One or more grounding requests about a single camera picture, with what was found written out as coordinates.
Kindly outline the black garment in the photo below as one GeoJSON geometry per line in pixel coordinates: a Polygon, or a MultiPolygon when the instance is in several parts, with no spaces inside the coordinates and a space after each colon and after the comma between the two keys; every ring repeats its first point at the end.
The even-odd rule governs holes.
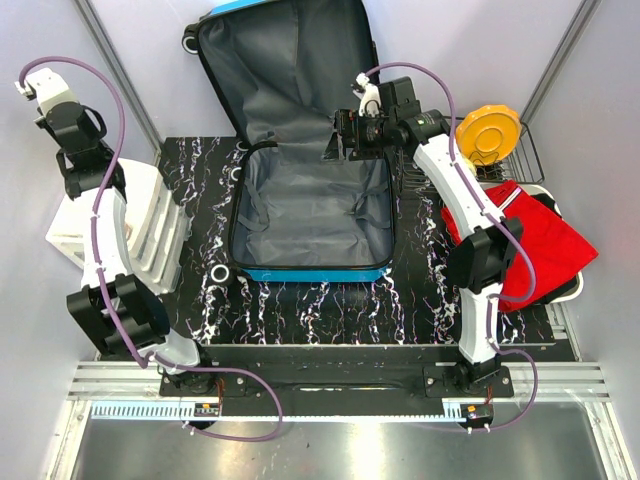
{"type": "MultiPolygon", "coordinates": [[[[554,212],[558,217],[562,217],[556,201],[548,193],[534,194],[533,198],[544,205],[547,209],[554,212]]],[[[551,291],[547,295],[541,297],[537,303],[542,305],[550,305],[568,302],[576,299],[584,289],[584,278],[582,272],[578,272],[575,277],[560,287],[551,291]]]]}

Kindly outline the blue cartoon fish suitcase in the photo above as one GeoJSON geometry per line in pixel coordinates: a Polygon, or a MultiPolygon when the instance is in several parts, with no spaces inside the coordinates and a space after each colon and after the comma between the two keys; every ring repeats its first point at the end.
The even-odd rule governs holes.
{"type": "Polygon", "coordinates": [[[232,268],[257,282],[372,283],[396,244],[391,149],[329,151],[351,86],[378,63],[360,1],[233,1],[184,29],[246,151],[229,221],[232,268]]]}

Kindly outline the red garment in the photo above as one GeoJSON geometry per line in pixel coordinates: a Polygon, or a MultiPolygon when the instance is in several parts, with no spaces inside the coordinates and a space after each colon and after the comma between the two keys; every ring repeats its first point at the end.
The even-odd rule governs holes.
{"type": "Polygon", "coordinates": [[[508,269],[498,310],[511,313],[541,303],[562,290],[576,275],[598,256],[598,251],[554,210],[523,190],[513,180],[486,190],[489,199],[501,208],[507,218],[523,225],[519,243],[527,253],[536,274],[536,287],[526,301],[515,301],[530,288],[529,269],[517,254],[508,269]]]}

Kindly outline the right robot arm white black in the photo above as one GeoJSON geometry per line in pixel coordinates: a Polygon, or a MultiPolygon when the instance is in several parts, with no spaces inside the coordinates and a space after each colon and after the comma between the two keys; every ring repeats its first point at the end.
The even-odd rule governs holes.
{"type": "Polygon", "coordinates": [[[447,279],[461,299],[462,355],[449,377],[457,390],[476,396],[498,377],[501,360],[495,345],[497,307],[508,269],[523,233],[522,223],[507,218],[480,186],[459,152],[448,119],[425,111],[410,78],[375,85],[361,73],[353,90],[356,109],[336,111],[327,160],[372,160],[394,147],[412,157],[435,187],[460,237],[447,260],[447,279]]]}

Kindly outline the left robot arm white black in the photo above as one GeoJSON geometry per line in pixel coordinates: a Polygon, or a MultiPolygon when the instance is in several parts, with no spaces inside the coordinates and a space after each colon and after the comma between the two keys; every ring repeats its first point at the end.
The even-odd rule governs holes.
{"type": "Polygon", "coordinates": [[[157,361],[166,382],[196,396],[215,386],[201,347],[171,328],[167,311],[135,274],[125,233],[125,176],[105,143],[100,114],[64,100],[37,120],[56,141],[65,191],[83,214],[81,288],[66,298],[69,314],[106,356],[131,357],[148,367],[157,361]]]}

